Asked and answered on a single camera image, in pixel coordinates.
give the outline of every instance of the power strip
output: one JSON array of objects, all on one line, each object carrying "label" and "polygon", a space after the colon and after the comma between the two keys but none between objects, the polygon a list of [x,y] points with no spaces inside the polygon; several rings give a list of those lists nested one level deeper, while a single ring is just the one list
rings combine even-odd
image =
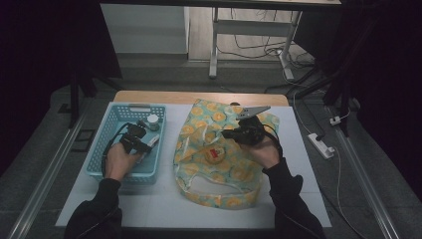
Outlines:
[{"label": "power strip", "polygon": [[319,151],[319,153],[325,158],[329,159],[334,156],[334,148],[327,147],[325,143],[323,143],[322,140],[317,140],[317,134],[311,133],[308,135],[308,138],[313,143],[313,145],[316,147],[316,149]]}]

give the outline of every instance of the yellow floral bag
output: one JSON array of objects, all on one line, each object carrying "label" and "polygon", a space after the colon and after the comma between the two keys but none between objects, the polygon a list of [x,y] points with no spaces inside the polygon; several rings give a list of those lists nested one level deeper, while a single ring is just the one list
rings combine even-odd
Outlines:
[{"label": "yellow floral bag", "polygon": [[[242,209],[252,207],[262,182],[262,167],[254,162],[222,129],[238,127],[237,114],[243,108],[197,100],[179,134],[174,155],[176,182],[182,195],[210,207]],[[263,123],[277,130],[279,118],[258,115]],[[209,186],[193,187],[195,180]]]}]

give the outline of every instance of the small bottle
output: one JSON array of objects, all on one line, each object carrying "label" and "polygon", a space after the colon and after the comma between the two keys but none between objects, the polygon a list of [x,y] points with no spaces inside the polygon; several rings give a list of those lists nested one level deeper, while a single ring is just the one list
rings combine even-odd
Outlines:
[{"label": "small bottle", "polygon": [[158,116],[157,115],[150,115],[148,118],[148,124],[149,124],[149,129],[151,131],[157,131],[159,130],[159,124],[158,124]]}]

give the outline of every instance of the wall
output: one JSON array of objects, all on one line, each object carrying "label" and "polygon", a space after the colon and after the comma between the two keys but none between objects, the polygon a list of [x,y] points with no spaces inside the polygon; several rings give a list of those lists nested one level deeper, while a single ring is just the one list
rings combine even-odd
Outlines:
[{"label": "wall", "polygon": [[188,7],[102,4],[117,53],[187,54]]}]

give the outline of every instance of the floor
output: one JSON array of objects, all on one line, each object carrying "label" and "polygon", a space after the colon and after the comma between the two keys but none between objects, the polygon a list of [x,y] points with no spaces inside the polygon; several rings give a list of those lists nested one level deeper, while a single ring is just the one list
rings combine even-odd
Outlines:
[{"label": "floor", "polygon": [[[207,12],[208,15],[191,12],[191,16],[199,14],[201,18],[211,18],[210,9],[199,10]],[[230,12],[224,14],[221,13],[220,16],[230,17]],[[261,18],[261,15],[257,12],[248,14]],[[285,95],[293,87],[283,79],[280,63],[275,61],[274,57],[267,57],[267,59],[261,61],[244,61],[244,58],[234,59],[234,56],[221,54],[219,59],[228,61],[221,61],[218,65],[218,78],[214,81],[209,80],[208,63],[206,62],[208,59],[207,51],[198,49],[195,53],[195,50],[192,49],[192,46],[196,44],[195,38],[198,39],[197,42],[204,44],[206,39],[209,38],[204,36],[205,33],[198,34],[195,37],[195,31],[193,31],[195,24],[199,23],[192,20],[189,61],[183,59],[120,58],[123,80],[117,82],[127,90],[226,93],[263,93],[267,87],[283,85],[280,88],[268,91],[270,94],[282,95]],[[205,29],[205,27],[197,27],[197,29],[199,31],[199,29]],[[247,42],[245,39],[247,38],[240,38],[239,44],[252,46],[262,43],[261,37],[254,40],[253,43]],[[254,49],[254,51],[256,50],[254,53],[237,50],[234,41],[230,44],[228,41],[219,38],[219,47],[221,46],[225,51],[251,54],[251,56],[253,54],[258,56],[255,54],[263,53],[261,52],[263,49]],[[309,68],[293,68],[296,78],[299,78],[308,70]],[[318,78],[319,75],[315,74],[310,81],[317,81]],[[95,84],[99,89],[97,96],[93,99],[81,98],[82,106],[88,107],[80,130],[95,130],[99,126],[106,105],[112,101],[115,94],[114,89],[101,81],[95,80]],[[324,228],[325,235],[327,238],[362,238],[353,232],[347,222],[341,218],[343,214],[349,224],[364,236],[363,238],[388,238],[380,229],[376,210],[367,201],[364,190],[362,190],[358,181],[359,175],[352,169],[351,160],[340,143],[341,137],[338,135],[336,128],[328,122],[332,115],[337,114],[336,106],[325,107],[321,101],[321,96],[322,92],[316,92],[303,100],[290,100],[290,106],[296,109],[304,143],[320,190],[324,194],[324,203],[332,223],[331,228]],[[6,238],[9,235],[14,223],[29,201],[34,188],[42,178],[43,172],[60,149],[60,142],[69,133],[70,116],[66,111],[60,111],[64,104],[69,103],[69,97],[68,87],[52,94],[49,112],[14,163],[0,178],[0,238]],[[356,119],[357,112],[358,105],[352,105],[348,117],[349,139],[353,143],[359,160],[369,175],[370,181],[398,233],[398,237],[390,238],[420,238],[422,234],[422,204],[388,156],[362,128]],[[324,134],[323,141],[325,144],[334,146],[338,154],[331,160],[323,159],[307,140],[310,131]],[[84,150],[86,147],[85,142],[74,141],[71,144],[69,152],[64,155],[65,160],[56,179],[46,193],[45,199],[41,201],[39,210],[35,211],[34,221],[29,222],[31,226],[24,233],[26,237],[20,238],[63,238],[64,229],[57,228],[54,225],[87,156],[87,151]],[[125,230],[124,238],[139,238],[137,233],[132,230]],[[141,231],[141,233],[143,233],[143,238],[168,238],[170,236],[173,238],[263,237],[260,232],[248,234],[218,230],[207,232]]]}]

